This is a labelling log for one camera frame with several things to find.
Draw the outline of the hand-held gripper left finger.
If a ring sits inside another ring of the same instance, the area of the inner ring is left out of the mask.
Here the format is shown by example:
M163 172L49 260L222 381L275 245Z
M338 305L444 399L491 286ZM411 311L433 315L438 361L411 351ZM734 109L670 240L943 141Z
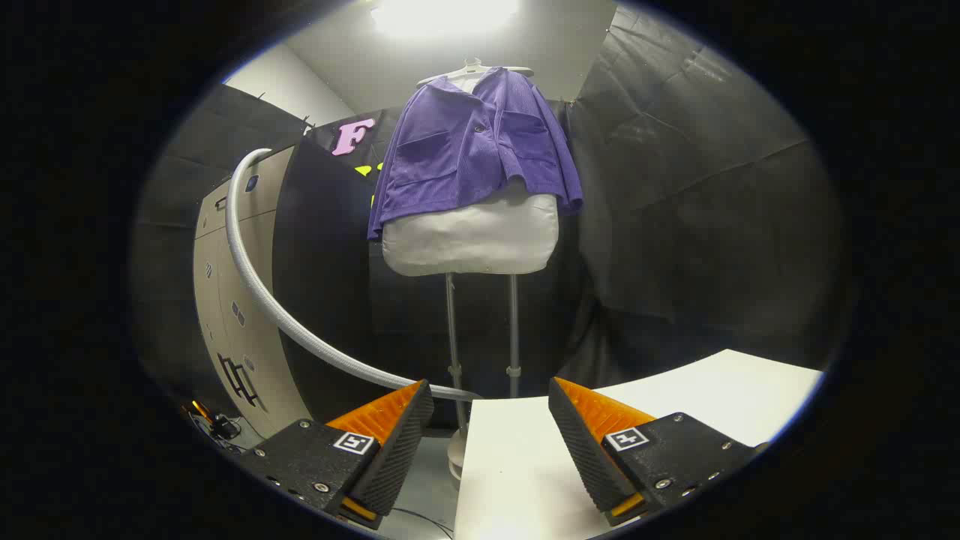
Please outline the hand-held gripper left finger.
M421 379L325 423L293 421L244 453L244 471L315 512L378 530L433 413Z

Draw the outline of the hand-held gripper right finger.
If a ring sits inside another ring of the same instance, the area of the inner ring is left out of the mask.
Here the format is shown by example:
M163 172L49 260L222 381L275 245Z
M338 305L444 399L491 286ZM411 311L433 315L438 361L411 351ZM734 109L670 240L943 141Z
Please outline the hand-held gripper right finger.
M746 445L685 412L656 418L553 377L548 408L592 500L610 526L682 505L767 447Z

